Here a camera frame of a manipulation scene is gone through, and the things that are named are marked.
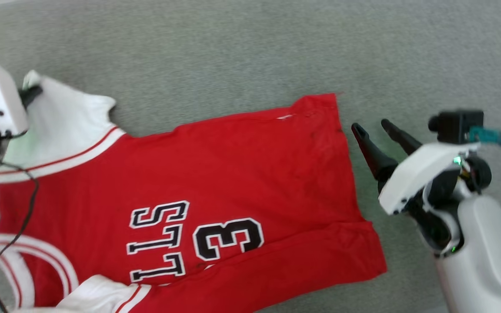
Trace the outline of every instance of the gray surface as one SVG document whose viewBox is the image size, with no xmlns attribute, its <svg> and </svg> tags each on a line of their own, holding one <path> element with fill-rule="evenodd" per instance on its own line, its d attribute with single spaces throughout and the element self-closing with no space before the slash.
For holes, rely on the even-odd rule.
<svg viewBox="0 0 501 313">
<path fill-rule="evenodd" d="M 388 273 L 303 295 L 274 312 L 419 312 L 443 303 L 429 254 L 401 216 L 385 216 L 349 127 L 382 148 L 387 117 L 419 137 L 430 113 L 486 110 L 501 127 L 501 0 L 23 0 L 0 6 L 0 63 L 115 97 L 113 120 L 147 135 L 175 125 L 339 97 L 364 216 Z M 501 201 L 501 151 L 483 150 Z M 10 288 L 0 274 L 0 293 Z"/>
</svg>

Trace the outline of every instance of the white robot link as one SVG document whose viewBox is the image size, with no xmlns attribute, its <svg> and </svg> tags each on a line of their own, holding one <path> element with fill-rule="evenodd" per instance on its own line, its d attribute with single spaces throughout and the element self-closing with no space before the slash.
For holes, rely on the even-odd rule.
<svg viewBox="0 0 501 313">
<path fill-rule="evenodd" d="M 421 144 L 382 120 L 409 155 L 398 164 L 374 145 L 357 123 L 353 134 L 387 214 L 406 214 L 435 258 L 451 313 L 501 313 L 501 206 L 482 194 L 491 169 L 477 156 L 482 142 L 501 144 L 501 133 L 483 128 L 483 112 L 439 113 L 429 121 L 438 142 Z"/>
</svg>

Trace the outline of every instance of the red fabric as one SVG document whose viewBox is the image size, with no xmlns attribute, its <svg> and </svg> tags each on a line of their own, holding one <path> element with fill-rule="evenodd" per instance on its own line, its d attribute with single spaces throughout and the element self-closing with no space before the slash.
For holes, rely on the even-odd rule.
<svg viewBox="0 0 501 313">
<path fill-rule="evenodd" d="M 163 255 L 181 253 L 185 274 L 139 281 L 172 284 L 153 287 L 134 311 L 252 311 L 386 271 L 377 234 L 357 207 L 333 94 L 171 133 L 124 135 L 95 159 L 38 180 L 24 234 L 61 250 L 80 283 L 100 274 L 129 285 L 131 271 L 167 267 Z M 32 188 L 0 184 L 0 233 L 19 230 Z M 130 227 L 133 210 L 179 201 L 189 202 L 185 220 L 165 222 L 171 212 L 155 226 Z M 242 253 L 248 238 L 237 233 L 218 260 L 197 256 L 197 227 L 248 218 L 261 226 L 260 247 Z M 183 225 L 178 247 L 127 254 L 128 243 L 167 238 L 173 224 Z M 46 275 L 53 267 L 34 258 L 27 264 L 36 306 L 56 305 L 63 295 L 56 275 Z"/>
</svg>

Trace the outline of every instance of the number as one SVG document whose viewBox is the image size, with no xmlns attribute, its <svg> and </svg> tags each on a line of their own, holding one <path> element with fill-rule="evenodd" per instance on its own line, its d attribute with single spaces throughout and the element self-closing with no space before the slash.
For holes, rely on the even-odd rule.
<svg viewBox="0 0 501 313">
<path fill-rule="evenodd" d="M 177 248 L 179 247 L 179 242 L 181 242 L 181 230 L 183 229 L 183 224 L 171 225 L 164 227 L 163 234 L 168 235 L 167 239 L 152 240 L 145 242 L 129 242 L 127 244 L 127 254 L 136 254 L 142 250 L 157 249 L 161 247 L 165 248 Z"/>
<path fill-rule="evenodd" d="M 179 201 L 167 204 L 161 204 L 159 206 L 155 206 L 152 210 L 152 214 L 150 218 L 145 220 L 142 219 L 142 216 L 148 215 L 150 208 L 143 208 L 133 210 L 131 214 L 131 228 L 141 228 L 154 226 L 159 224 L 164 218 L 166 212 L 173 211 L 174 214 L 170 214 L 165 219 L 165 222 L 174 222 L 178 220 L 185 220 L 187 218 L 187 211 L 189 210 L 189 202 L 187 201 Z"/>
<path fill-rule="evenodd" d="M 161 267 L 159 269 L 142 271 L 131 271 L 131 281 L 133 283 L 139 282 L 143 279 L 163 276 L 163 275 L 185 275 L 185 265 L 183 264 L 183 256 L 181 252 L 164 254 L 164 262 L 170 262 L 170 267 Z"/>
<path fill-rule="evenodd" d="M 230 220 L 226 223 L 208 224 L 197 227 L 193 233 L 193 242 L 197 257 L 205 261 L 218 260 L 219 247 L 235 246 L 237 233 L 244 233 L 246 240 L 239 242 L 241 252 L 256 249 L 264 243 L 262 226 L 252 218 Z M 211 244 L 210 239 L 217 237 L 219 247 Z"/>
</svg>

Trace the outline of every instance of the teal connector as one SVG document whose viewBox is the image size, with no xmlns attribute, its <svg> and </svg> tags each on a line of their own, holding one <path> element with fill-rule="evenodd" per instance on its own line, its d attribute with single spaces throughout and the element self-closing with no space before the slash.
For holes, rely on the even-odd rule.
<svg viewBox="0 0 501 313">
<path fill-rule="evenodd" d="M 497 144 L 501 146 L 501 130 L 485 129 L 483 127 L 471 127 L 469 141 L 472 143 Z"/>
</svg>

